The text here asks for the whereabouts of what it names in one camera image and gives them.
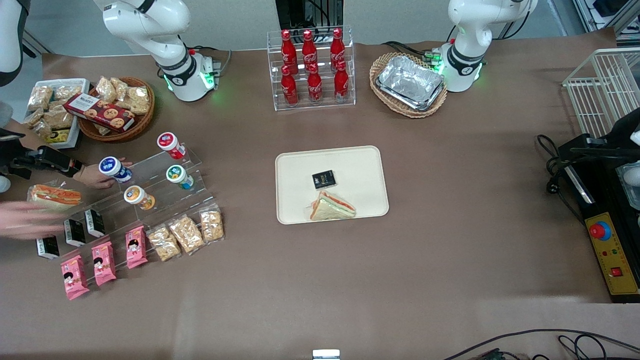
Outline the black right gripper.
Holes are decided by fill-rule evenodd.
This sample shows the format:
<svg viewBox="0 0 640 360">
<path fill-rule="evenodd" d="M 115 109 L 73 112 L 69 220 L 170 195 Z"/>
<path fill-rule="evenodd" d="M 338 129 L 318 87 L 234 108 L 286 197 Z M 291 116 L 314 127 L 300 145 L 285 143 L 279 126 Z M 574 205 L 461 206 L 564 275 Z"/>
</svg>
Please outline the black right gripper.
<svg viewBox="0 0 640 360">
<path fill-rule="evenodd" d="M 81 161 L 54 148 L 19 150 L 16 155 L 9 156 L 9 174 L 18 177 L 30 177 L 34 171 L 53 171 L 65 177 L 73 177 L 83 168 Z"/>
</svg>

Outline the person's hand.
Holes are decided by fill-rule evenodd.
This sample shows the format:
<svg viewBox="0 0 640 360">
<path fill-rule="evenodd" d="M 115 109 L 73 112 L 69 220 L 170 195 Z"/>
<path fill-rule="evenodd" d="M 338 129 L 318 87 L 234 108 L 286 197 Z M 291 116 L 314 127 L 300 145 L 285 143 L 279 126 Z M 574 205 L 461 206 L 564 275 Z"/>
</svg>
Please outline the person's hand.
<svg viewBox="0 0 640 360">
<path fill-rule="evenodd" d="M 98 190 L 109 189 L 118 183 L 116 179 L 100 172 L 98 164 L 83 165 L 73 179 L 86 187 Z"/>
<path fill-rule="evenodd" d="M 0 237 L 36 240 L 64 230 L 64 215 L 33 202 L 0 203 Z"/>
</svg>

